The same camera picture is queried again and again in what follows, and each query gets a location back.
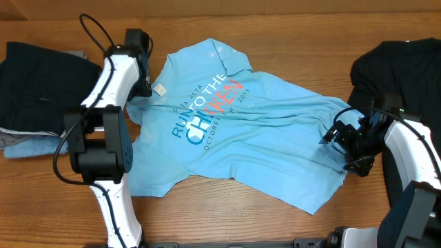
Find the light blue printed t-shirt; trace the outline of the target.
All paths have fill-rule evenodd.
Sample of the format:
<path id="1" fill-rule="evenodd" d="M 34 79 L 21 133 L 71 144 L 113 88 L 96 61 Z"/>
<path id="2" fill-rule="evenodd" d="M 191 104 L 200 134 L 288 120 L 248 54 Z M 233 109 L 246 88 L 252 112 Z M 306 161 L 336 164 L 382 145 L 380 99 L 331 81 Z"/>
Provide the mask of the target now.
<path id="1" fill-rule="evenodd" d="M 266 72 L 207 39 L 167 56 L 149 98 L 127 104 L 140 125 L 129 174 L 133 196 L 165 196 L 198 175 L 233 179 L 309 214 L 343 184 L 344 149 L 325 135 L 336 115 L 361 114 Z"/>

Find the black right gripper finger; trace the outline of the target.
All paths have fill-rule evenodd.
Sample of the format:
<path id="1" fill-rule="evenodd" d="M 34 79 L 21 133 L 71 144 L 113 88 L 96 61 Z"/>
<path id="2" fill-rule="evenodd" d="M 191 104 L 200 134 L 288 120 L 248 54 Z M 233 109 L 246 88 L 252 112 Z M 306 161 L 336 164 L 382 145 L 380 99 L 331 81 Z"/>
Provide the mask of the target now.
<path id="1" fill-rule="evenodd" d="M 328 144 L 330 143 L 336 136 L 336 130 L 328 130 L 325 135 L 319 141 L 320 144 Z"/>
<path id="2" fill-rule="evenodd" d="M 344 166 L 344 169 L 359 177 L 369 175 L 375 156 L 362 156 L 359 158 L 350 158 Z"/>

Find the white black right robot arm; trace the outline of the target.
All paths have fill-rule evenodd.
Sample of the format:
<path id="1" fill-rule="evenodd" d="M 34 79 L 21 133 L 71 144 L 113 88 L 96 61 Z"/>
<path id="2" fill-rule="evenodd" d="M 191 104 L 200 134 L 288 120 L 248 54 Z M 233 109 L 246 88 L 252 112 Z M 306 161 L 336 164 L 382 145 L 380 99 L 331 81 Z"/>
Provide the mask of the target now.
<path id="1" fill-rule="evenodd" d="M 345 151 L 344 169 L 367 176 L 377 154 L 390 210 L 379 227 L 337 227 L 313 247 L 439 247 L 440 157 L 431 130 L 402 107 L 398 95 L 386 94 L 367 108 L 359 127 L 337 116 L 321 143 L 332 141 Z"/>

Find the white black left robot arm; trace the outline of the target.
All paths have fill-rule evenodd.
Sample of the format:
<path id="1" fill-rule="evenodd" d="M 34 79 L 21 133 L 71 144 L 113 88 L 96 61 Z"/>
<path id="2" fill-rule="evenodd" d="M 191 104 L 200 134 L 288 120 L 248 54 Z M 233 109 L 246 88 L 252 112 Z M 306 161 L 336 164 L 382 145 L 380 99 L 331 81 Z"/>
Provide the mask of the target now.
<path id="1" fill-rule="evenodd" d="M 135 96 L 152 95 L 151 51 L 148 33 L 128 29 L 124 44 L 105 51 L 103 71 L 90 95 L 64 116 L 70 164 L 99 203 L 106 247 L 147 245 L 128 185 L 134 152 L 123 110 Z"/>

